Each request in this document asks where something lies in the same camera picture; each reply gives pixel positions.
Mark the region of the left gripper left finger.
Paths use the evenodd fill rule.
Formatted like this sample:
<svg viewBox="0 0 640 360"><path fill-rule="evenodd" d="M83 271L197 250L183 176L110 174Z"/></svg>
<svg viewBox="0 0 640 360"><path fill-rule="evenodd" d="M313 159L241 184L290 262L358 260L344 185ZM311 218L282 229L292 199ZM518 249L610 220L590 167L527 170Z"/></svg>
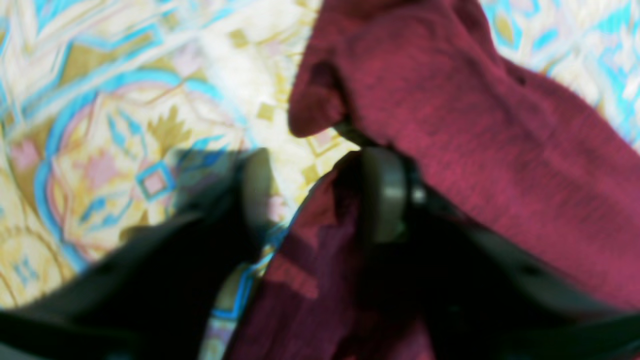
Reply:
<svg viewBox="0 0 640 360"><path fill-rule="evenodd" d="M198 358L227 278L261 256L273 171L266 148L196 154L237 163L66 285L3 310L3 360Z"/></svg>

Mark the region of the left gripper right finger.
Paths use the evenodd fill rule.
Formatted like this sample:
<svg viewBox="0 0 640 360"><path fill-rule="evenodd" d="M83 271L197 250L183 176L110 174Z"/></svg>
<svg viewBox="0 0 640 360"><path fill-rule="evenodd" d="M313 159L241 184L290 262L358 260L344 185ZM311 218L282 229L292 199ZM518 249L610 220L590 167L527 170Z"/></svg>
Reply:
<svg viewBox="0 0 640 360"><path fill-rule="evenodd" d="M576 289L491 230L462 219L402 155L361 153L368 281L404 291L438 360L637 360L639 313Z"/></svg>

